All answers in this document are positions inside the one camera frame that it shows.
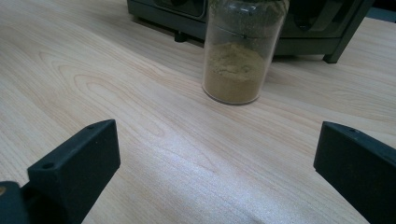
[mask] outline table surface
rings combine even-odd
[[[83,223],[365,223],[313,161],[323,120],[396,147],[395,28],[365,19],[337,64],[276,58],[230,106],[202,91],[202,46],[126,0],[2,0],[0,179],[115,119],[121,167]]]

